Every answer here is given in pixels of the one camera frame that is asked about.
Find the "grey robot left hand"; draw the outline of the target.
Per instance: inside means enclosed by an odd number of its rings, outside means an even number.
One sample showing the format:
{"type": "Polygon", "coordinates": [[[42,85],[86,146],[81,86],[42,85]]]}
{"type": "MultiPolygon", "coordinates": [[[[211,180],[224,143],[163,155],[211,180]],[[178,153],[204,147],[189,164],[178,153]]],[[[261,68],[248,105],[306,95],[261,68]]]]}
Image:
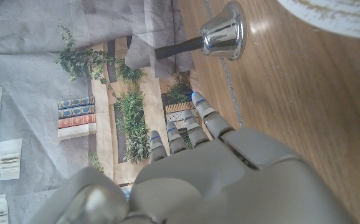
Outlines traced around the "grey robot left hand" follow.
{"type": "Polygon", "coordinates": [[[234,129],[198,92],[187,149],[173,123],[169,147],[150,137],[151,162],[129,195],[86,167],[58,188],[32,223],[354,223],[298,153],[251,128],[234,129]]]}

